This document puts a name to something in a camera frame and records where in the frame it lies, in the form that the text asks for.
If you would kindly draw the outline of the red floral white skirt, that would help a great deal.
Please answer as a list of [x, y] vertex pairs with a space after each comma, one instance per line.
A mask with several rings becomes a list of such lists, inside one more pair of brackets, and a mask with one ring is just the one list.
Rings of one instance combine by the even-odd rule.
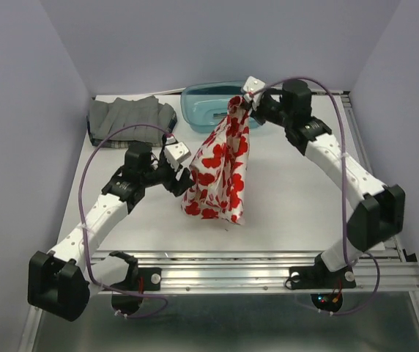
[[226, 116], [190, 163], [194, 185], [185, 192], [181, 203], [188, 216], [244, 224], [250, 128], [248, 110], [242, 105], [240, 96], [229, 100]]

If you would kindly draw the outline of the grey skirt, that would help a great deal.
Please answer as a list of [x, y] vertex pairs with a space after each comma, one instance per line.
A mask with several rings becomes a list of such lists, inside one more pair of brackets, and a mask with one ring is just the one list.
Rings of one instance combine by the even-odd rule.
[[155, 96], [139, 100], [116, 98], [111, 103], [91, 100], [88, 118], [93, 137], [104, 140], [114, 133], [111, 140], [137, 139], [156, 137], [155, 131], [164, 132], [164, 122], [175, 112], [167, 103], [160, 103]]

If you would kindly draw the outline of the navy plaid skirt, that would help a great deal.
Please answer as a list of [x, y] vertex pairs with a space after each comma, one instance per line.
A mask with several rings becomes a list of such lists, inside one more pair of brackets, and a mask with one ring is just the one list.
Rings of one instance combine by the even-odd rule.
[[[178, 121], [177, 114], [173, 112], [170, 118], [166, 117], [166, 120], [168, 120], [168, 122], [164, 122], [164, 130], [168, 135], [172, 135]], [[86, 121], [87, 121], [87, 133], [88, 133], [89, 141], [93, 147], [97, 147], [102, 142], [102, 140], [93, 137], [88, 118]], [[157, 134], [156, 137], [146, 136], [144, 138], [144, 142], [152, 147], [160, 147], [162, 145], [164, 132], [155, 131], [155, 133]], [[126, 149], [129, 147], [129, 145], [132, 142], [136, 142], [136, 141], [137, 139], [135, 138], [128, 139], [128, 140], [108, 140], [107, 142], [104, 143], [103, 148]]]

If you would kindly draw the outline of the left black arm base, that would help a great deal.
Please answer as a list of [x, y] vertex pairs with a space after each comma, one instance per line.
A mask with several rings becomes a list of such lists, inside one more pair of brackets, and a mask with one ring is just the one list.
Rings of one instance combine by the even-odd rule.
[[[159, 291], [161, 274], [162, 269], [158, 267], [138, 268], [131, 274], [128, 273], [123, 281], [113, 284], [112, 287], [140, 294], [144, 294], [146, 291]], [[113, 293], [111, 306], [117, 315], [128, 318], [140, 310], [143, 301], [143, 298]]]

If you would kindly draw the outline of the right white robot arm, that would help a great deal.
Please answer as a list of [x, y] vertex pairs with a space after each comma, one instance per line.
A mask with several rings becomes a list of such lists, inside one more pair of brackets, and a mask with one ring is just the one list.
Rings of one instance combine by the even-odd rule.
[[284, 129], [286, 139], [304, 157], [316, 164], [341, 190], [342, 239], [323, 251], [312, 268], [315, 283], [328, 286], [338, 271], [362, 254], [403, 230], [405, 192], [388, 186], [364, 169], [346, 152], [345, 136], [335, 137], [331, 128], [312, 113], [308, 79], [291, 78], [280, 83], [275, 100], [270, 85], [249, 77], [242, 88], [252, 118]]

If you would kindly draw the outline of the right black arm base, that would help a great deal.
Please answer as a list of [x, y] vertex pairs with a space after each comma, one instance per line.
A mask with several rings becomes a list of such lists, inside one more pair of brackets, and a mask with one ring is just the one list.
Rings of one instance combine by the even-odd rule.
[[342, 307], [343, 291], [357, 287], [351, 268], [330, 272], [318, 263], [291, 267], [283, 286], [287, 290], [311, 290], [312, 304], [321, 312], [331, 314], [339, 312]]

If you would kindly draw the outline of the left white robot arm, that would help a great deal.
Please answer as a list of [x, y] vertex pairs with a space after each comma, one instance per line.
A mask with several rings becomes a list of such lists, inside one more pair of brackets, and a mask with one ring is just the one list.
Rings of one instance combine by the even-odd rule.
[[162, 185], [175, 197], [194, 182], [182, 164], [190, 157], [188, 147], [170, 137], [158, 155], [144, 142], [128, 147], [124, 163], [102, 188], [89, 212], [80, 207], [80, 223], [48, 252], [36, 252], [29, 261], [27, 301], [68, 321], [78, 319], [89, 299], [100, 292], [112, 292], [115, 315], [137, 318], [147, 298], [158, 296], [160, 268], [138, 267], [138, 259], [112, 251], [98, 263], [91, 262], [101, 243], [144, 198], [145, 191]]

